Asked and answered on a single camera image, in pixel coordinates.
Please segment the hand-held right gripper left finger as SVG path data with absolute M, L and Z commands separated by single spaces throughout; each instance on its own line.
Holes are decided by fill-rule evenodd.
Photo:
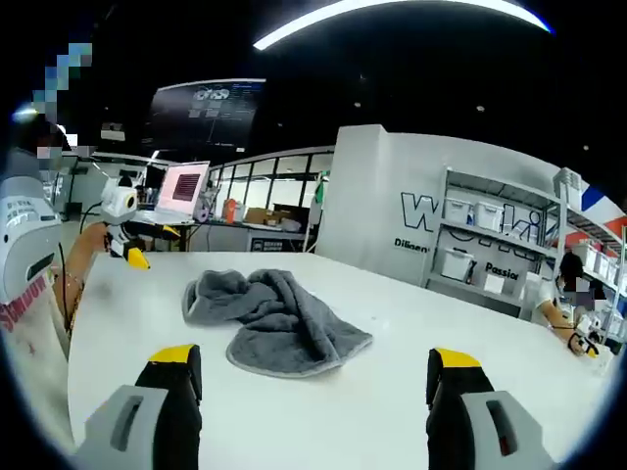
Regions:
M 202 364 L 194 344 L 153 354 L 85 423 L 74 469 L 197 469 Z

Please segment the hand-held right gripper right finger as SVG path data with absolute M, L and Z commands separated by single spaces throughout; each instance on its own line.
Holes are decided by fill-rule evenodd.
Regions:
M 430 350 L 425 402 L 430 469 L 556 469 L 542 426 L 474 357 Z

